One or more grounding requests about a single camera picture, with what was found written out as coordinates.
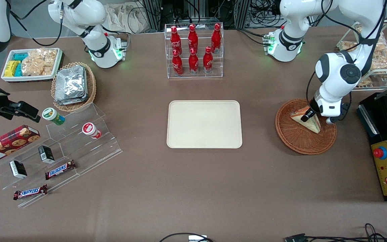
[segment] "red button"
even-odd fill
[[[381,148],[376,148],[373,150],[373,155],[376,158],[382,158],[384,156],[384,152]]]

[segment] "brown tabletop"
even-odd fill
[[[275,130],[278,108],[305,97],[316,60],[333,51],[345,31],[311,28],[290,63],[265,56],[260,45],[226,31],[224,77],[210,80],[168,80],[162,33],[132,35],[126,61],[110,69],[92,62],[80,38],[61,38],[55,46],[65,53],[64,64],[79,61],[92,68],[95,103],[123,153],[25,209],[0,188],[0,242],[152,242],[177,232],[206,234],[216,242],[262,242],[297,233],[362,236],[365,223],[387,234],[387,202],[355,113],[370,92],[354,93],[350,114],[337,124],[337,141],[327,153],[299,155]],[[32,40],[14,38],[9,49],[35,47]],[[310,93],[318,86],[314,78]],[[0,80],[0,87],[11,92],[11,100],[40,110],[52,106],[49,82]],[[167,147],[173,100],[238,101],[243,146]],[[45,133],[49,123],[0,117],[0,135],[21,124]]]

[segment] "cookie box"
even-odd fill
[[[26,125],[0,136],[0,159],[40,139],[40,133]]]

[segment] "red bottle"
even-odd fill
[[[215,24],[215,30],[212,34],[212,52],[220,53],[222,34],[220,32],[220,24]]]
[[[171,26],[171,47],[178,51],[178,55],[181,55],[181,40],[177,33],[176,26]]]
[[[197,51],[194,48],[190,48],[189,50],[189,72],[191,75],[198,75],[198,57]]]
[[[189,35],[187,36],[189,49],[194,48],[198,52],[198,35],[195,31],[195,25],[189,25]]]
[[[204,73],[210,74],[212,73],[212,66],[213,66],[213,55],[212,55],[212,48],[210,46],[206,47],[206,54],[203,58],[203,65],[204,65]]]
[[[178,56],[178,51],[176,49],[172,50],[172,67],[174,68],[176,77],[181,77],[181,75],[183,75],[183,65],[181,64],[181,58]]]

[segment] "yellow control panel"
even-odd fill
[[[387,196],[387,141],[371,146],[383,195]]]

